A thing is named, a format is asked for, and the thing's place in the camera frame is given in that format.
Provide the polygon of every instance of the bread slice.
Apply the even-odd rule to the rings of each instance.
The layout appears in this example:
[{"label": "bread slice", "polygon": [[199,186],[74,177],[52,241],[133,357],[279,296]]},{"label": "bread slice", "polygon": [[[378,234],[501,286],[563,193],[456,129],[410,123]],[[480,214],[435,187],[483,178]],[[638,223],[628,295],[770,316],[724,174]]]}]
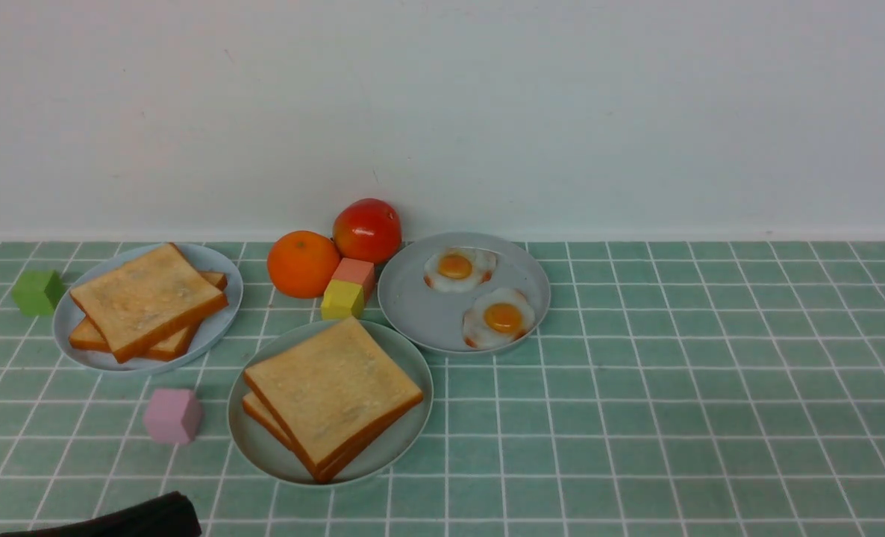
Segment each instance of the bread slice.
[{"label": "bread slice", "polygon": [[[263,428],[266,429],[266,432],[273,435],[273,438],[276,438],[286,449],[293,451],[292,439],[290,439],[286,431],[276,424],[276,419],[273,418],[273,414],[271,414],[269,410],[266,410],[266,406],[260,402],[260,398],[256,397],[254,392],[248,392],[247,395],[244,395],[243,406],[245,414],[249,415],[254,421],[263,426]],[[362,441],[347,448],[343,454],[337,457],[336,461],[331,462],[329,466],[320,470],[319,474],[313,475],[313,480],[317,483],[329,483],[334,477],[343,471],[350,462],[353,462],[364,449],[367,449],[375,439],[380,438],[380,435],[384,430],[374,430],[370,435],[365,436]]]},{"label": "bread slice", "polygon": [[248,367],[244,381],[313,476],[423,398],[415,382],[351,316]]},{"label": "bread slice", "polygon": [[119,363],[142,356],[228,305],[224,292],[207,282],[171,242],[69,294]]},{"label": "bread slice", "polygon": [[[210,285],[215,286],[215,288],[221,290],[227,289],[227,275],[225,273],[201,272],[201,276],[204,276],[204,279],[210,282]],[[168,339],[160,341],[160,343],[148,349],[147,353],[142,358],[167,362],[174,358],[182,357],[187,353],[187,349],[190,348],[190,343],[194,340],[194,336],[196,336],[197,330],[200,329],[201,324],[203,324],[203,321],[186,327],[186,329],[180,330],[180,332],[177,332],[174,336],[170,336]],[[68,342],[73,349],[78,349],[80,351],[98,351],[99,353],[111,352],[111,347],[108,346],[107,341],[104,340],[104,337],[101,336],[98,329],[94,327],[94,323],[91,322],[91,319],[88,319],[87,317],[81,319],[78,326],[75,326],[75,329],[71,330],[71,336],[68,336]]]}]

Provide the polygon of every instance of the plate rim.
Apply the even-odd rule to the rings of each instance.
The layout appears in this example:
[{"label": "plate rim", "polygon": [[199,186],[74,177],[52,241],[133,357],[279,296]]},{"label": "plate rim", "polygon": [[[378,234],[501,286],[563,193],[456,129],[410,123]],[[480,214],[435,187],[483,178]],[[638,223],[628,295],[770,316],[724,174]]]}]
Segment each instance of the plate rim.
[{"label": "plate rim", "polygon": [[[404,330],[399,330],[399,327],[397,325],[395,325],[395,323],[390,318],[390,316],[388,316],[388,314],[386,314],[386,307],[384,306],[384,300],[382,300],[382,297],[383,297],[382,289],[384,288],[384,286],[381,285],[381,282],[387,273],[386,272],[387,269],[390,268],[390,266],[392,265],[392,262],[397,260],[398,256],[401,256],[406,251],[406,249],[412,248],[412,247],[414,247],[414,245],[421,244],[421,242],[429,241],[431,239],[432,240],[439,240],[440,237],[445,237],[447,235],[474,235],[476,237],[486,238],[487,240],[494,240],[494,241],[498,241],[498,242],[503,242],[505,248],[518,249],[518,251],[520,251],[521,254],[528,256],[529,259],[532,259],[532,262],[535,262],[536,266],[539,266],[539,271],[538,271],[537,275],[540,278],[542,278],[542,281],[545,282],[545,288],[548,290],[547,293],[545,294],[545,308],[542,309],[541,313],[536,315],[535,323],[534,323],[534,325],[532,325],[532,330],[529,330],[525,334],[525,336],[520,337],[520,339],[510,341],[510,343],[504,344],[501,347],[494,347],[493,349],[477,349],[477,350],[443,349],[440,347],[435,347],[433,345],[429,345],[428,343],[423,343],[422,341],[419,341],[418,339],[414,339],[414,337],[410,336],[410,334],[406,333]],[[493,356],[493,354],[504,354],[504,353],[507,353],[508,351],[511,351],[515,347],[519,346],[523,341],[525,341],[526,339],[529,339],[529,337],[531,337],[535,334],[538,327],[542,324],[542,321],[545,321],[545,317],[548,315],[548,310],[549,310],[549,308],[551,308],[552,285],[551,285],[551,281],[549,281],[549,279],[548,279],[548,274],[545,273],[545,269],[542,268],[542,264],[539,263],[539,260],[535,259],[534,255],[529,254],[527,249],[519,247],[519,245],[515,244],[515,242],[508,241],[507,239],[501,238],[497,235],[490,235],[488,233],[480,233],[477,231],[446,231],[446,232],[442,232],[442,233],[436,233],[436,234],[430,235],[428,237],[423,237],[422,239],[419,239],[419,241],[412,241],[412,242],[410,242],[410,244],[405,245],[404,248],[402,248],[400,251],[398,251],[397,254],[395,254],[393,256],[393,258],[390,259],[386,263],[386,265],[382,268],[382,271],[380,272],[380,279],[378,279],[378,282],[377,282],[377,296],[378,296],[378,299],[380,299],[380,311],[382,314],[384,314],[384,318],[386,319],[386,322],[388,322],[390,324],[390,326],[393,328],[393,330],[395,330],[396,332],[401,334],[403,337],[405,337],[405,339],[410,340],[413,344],[416,345],[416,347],[421,347],[422,349],[425,349],[428,351],[433,351],[433,353],[445,354],[446,356],[449,356],[449,357],[491,357],[491,356]]]},{"label": "plate rim", "polygon": [[[244,364],[240,368],[240,373],[237,374],[237,378],[235,378],[234,383],[231,384],[231,393],[228,394],[228,399],[227,399],[227,412],[225,412],[225,424],[227,424],[228,432],[231,433],[231,442],[234,443],[234,449],[237,449],[237,452],[240,453],[240,455],[244,458],[244,460],[247,461],[247,463],[250,466],[254,467],[255,470],[260,472],[262,475],[265,475],[273,480],[276,480],[276,482],[282,483],[282,485],[297,487],[297,489],[329,490],[329,489],[342,489],[343,487],[346,487],[346,486],[356,486],[356,485],[360,485],[361,483],[367,483],[367,482],[369,482],[369,480],[374,479],[377,476],[380,476],[389,467],[395,465],[400,459],[402,459],[403,456],[405,456],[407,453],[409,453],[409,449],[412,449],[412,447],[414,445],[416,445],[416,441],[418,441],[418,439],[421,438],[421,436],[425,432],[426,425],[429,424],[429,418],[432,416],[433,405],[436,400],[436,385],[435,385],[435,382],[433,381],[432,368],[429,367],[429,362],[426,361],[426,357],[424,357],[422,355],[422,352],[419,351],[419,348],[416,347],[416,345],[413,344],[412,341],[410,341],[406,336],[403,336],[401,333],[397,332],[397,330],[394,330],[392,327],[381,325],[380,323],[377,323],[374,321],[367,321],[367,320],[363,320],[363,319],[358,319],[358,320],[360,320],[360,323],[364,327],[375,327],[375,329],[377,329],[377,330],[387,330],[387,333],[390,334],[391,336],[398,337],[399,341],[405,343],[413,351],[414,357],[419,357],[419,361],[417,363],[420,364],[421,367],[423,367],[423,369],[425,369],[426,377],[429,378],[429,384],[428,384],[429,394],[423,394],[423,395],[428,395],[428,397],[423,397],[423,399],[422,399],[423,402],[425,402],[428,405],[428,408],[426,409],[426,417],[425,417],[425,419],[422,419],[422,424],[419,425],[419,431],[416,431],[416,435],[413,436],[412,441],[409,441],[407,443],[407,445],[405,446],[405,448],[402,449],[402,451],[399,452],[397,455],[395,455],[394,458],[392,458],[390,461],[386,462],[385,465],[382,465],[381,467],[378,467],[377,469],[373,470],[372,472],[369,472],[369,473],[359,476],[357,478],[350,479],[350,480],[341,480],[341,482],[337,482],[337,483],[333,483],[333,482],[330,482],[330,483],[297,483],[297,482],[293,482],[293,480],[284,479],[284,478],[281,478],[279,476],[275,476],[275,475],[269,473],[268,471],[262,469],[260,466],[256,465],[256,463],[251,460],[251,457],[248,456],[248,454],[245,453],[244,450],[240,448],[240,442],[238,442],[237,434],[235,434],[234,428],[231,426],[232,404],[234,404],[234,401],[232,400],[232,398],[233,398],[232,395],[234,394],[234,390],[237,388],[237,385],[244,382],[243,381],[244,371],[249,366],[254,365],[255,363],[259,363],[260,361],[264,361],[264,360],[268,360],[269,358],[272,358],[272,356],[268,356],[268,357],[262,358],[259,361],[255,361],[263,349],[271,346],[273,343],[276,343],[276,341],[278,341],[279,339],[284,339],[284,337],[287,337],[288,334],[296,332],[297,330],[306,330],[306,327],[309,327],[309,326],[320,326],[321,330],[322,330],[323,327],[333,326],[334,324],[340,322],[340,320],[342,320],[342,319],[324,319],[324,320],[313,321],[310,323],[306,323],[305,325],[300,325],[298,327],[292,327],[292,329],[289,329],[285,333],[280,334],[280,336],[275,337],[274,339],[272,339],[271,341],[269,341],[268,343],[266,343],[265,345],[263,345],[262,347],[260,347],[259,349],[257,349],[254,352],[254,356],[249,358],[249,360],[247,360],[247,363]],[[305,339],[300,339],[294,345],[296,345],[300,341],[304,341],[304,340]]]},{"label": "plate rim", "polygon": [[[91,364],[81,362],[77,358],[72,357],[71,354],[68,354],[66,351],[64,351],[64,347],[60,343],[60,334],[58,334],[58,329],[57,329],[57,324],[58,324],[57,311],[58,311],[58,309],[61,308],[61,305],[63,305],[65,302],[70,303],[70,306],[72,308],[77,309],[79,312],[81,311],[81,308],[78,308],[78,305],[75,304],[75,302],[71,299],[71,289],[74,289],[76,286],[80,286],[80,285],[87,283],[88,281],[93,280],[94,278],[98,277],[96,272],[98,272],[98,270],[101,269],[102,266],[106,266],[106,265],[110,264],[111,262],[114,262],[115,260],[119,259],[122,255],[132,254],[133,252],[137,252],[137,251],[141,251],[142,254],[146,254],[146,252],[153,251],[154,249],[162,247],[162,245],[166,245],[166,244],[173,244],[178,249],[181,249],[181,251],[183,250],[183,248],[204,249],[205,251],[210,252],[210,254],[213,255],[214,257],[219,256],[219,257],[227,260],[228,264],[230,264],[230,266],[234,267],[234,270],[231,273],[228,273],[228,282],[232,282],[234,280],[239,281],[240,285],[241,285],[241,293],[240,293],[240,296],[238,297],[237,301],[228,305],[232,309],[231,310],[231,317],[230,317],[230,319],[227,320],[227,323],[225,323],[225,325],[223,327],[221,327],[219,332],[217,334],[215,334],[213,339],[211,339],[210,343],[208,343],[204,346],[201,346],[200,349],[198,349],[197,351],[194,351],[194,353],[186,353],[186,354],[183,354],[183,356],[174,358],[173,360],[170,360],[170,361],[160,362],[159,364],[155,364],[155,365],[152,365],[149,367],[143,367],[140,369],[128,369],[128,370],[102,369],[99,367],[95,367]],[[114,257],[111,257],[110,259],[105,259],[104,261],[101,261],[100,263],[98,263],[98,265],[92,266],[92,268],[89,268],[88,271],[84,272],[84,274],[82,274],[81,276],[78,276],[78,279],[75,280],[74,283],[67,286],[67,290],[65,290],[64,295],[61,295],[61,299],[58,300],[57,306],[56,306],[56,308],[54,308],[54,316],[51,319],[51,340],[54,340],[54,344],[58,347],[58,350],[61,350],[61,356],[66,357],[67,359],[73,361],[75,364],[78,364],[78,366],[80,366],[84,370],[95,371],[98,374],[112,375],[112,377],[151,377],[154,374],[162,374],[162,373],[166,373],[167,371],[174,370],[174,369],[180,369],[180,367],[184,367],[184,365],[189,364],[189,363],[193,362],[194,360],[197,360],[198,358],[204,356],[204,354],[206,354],[207,351],[209,351],[211,347],[213,347],[221,339],[224,339],[225,334],[227,334],[228,330],[231,329],[231,325],[234,325],[234,320],[237,319],[237,313],[240,312],[240,305],[243,302],[243,298],[244,298],[244,293],[243,293],[244,284],[245,284],[245,282],[244,282],[243,276],[240,273],[240,268],[237,265],[237,263],[235,263],[234,260],[232,260],[231,258],[228,258],[228,256],[221,254],[221,252],[215,251],[215,249],[213,249],[213,248],[206,247],[206,245],[198,245],[198,244],[194,244],[194,242],[176,242],[176,241],[154,242],[154,244],[141,245],[141,247],[136,247],[136,248],[128,249],[128,251],[119,252]]]}]

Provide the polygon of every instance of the green block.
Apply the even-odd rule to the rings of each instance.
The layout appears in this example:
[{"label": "green block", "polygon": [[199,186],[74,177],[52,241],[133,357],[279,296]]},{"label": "green block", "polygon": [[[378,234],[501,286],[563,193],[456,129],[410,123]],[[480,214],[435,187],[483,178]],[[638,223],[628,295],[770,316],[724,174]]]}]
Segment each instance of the green block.
[{"label": "green block", "polygon": [[12,288],[12,300],[23,314],[51,315],[64,295],[57,271],[24,271]]}]

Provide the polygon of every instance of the yellow block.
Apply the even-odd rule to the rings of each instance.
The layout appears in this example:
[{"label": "yellow block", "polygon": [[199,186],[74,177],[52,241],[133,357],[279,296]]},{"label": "yellow block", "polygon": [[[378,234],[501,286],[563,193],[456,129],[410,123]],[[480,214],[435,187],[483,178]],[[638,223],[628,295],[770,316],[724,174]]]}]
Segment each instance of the yellow block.
[{"label": "yellow block", "polygon": [[323,292],[320,316],[326,319],[344,319],[350,315],[359,319],[363,314],[363,286],[340,280],[330,280]]}]

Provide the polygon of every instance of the cube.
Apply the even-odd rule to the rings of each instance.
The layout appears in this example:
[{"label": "cube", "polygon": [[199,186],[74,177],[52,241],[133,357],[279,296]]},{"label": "cube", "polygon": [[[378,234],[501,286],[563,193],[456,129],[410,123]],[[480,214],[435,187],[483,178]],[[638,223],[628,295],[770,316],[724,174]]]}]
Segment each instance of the cube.
[{"label": "cube", "polygon": [[197,436],[204,407],[197,401],[193,390],[158,388],[150,397],[143,424],[154,442],[193,442]]},{"label": "cube", "polygon": [[64,290],[57,271],[24,271],[12,288],[12,300],[25,315],[53,315]]},{"label": "cube", "polygon": [[337,271],[333,273],[331,279],[360,284],[363,288],[364,303],[369,301],[370,295],[373,295],[373,288],[377,284],[377,275],[371,262],[350,259],[349,257],[340,260],[340,265],[337,266]]},{"label": "cube", "polygon": [[323,292],[320,316],[326,319],[344,319],[350,315],[359,319],[363,314],[363,286],[343,280],[330,280]]}]

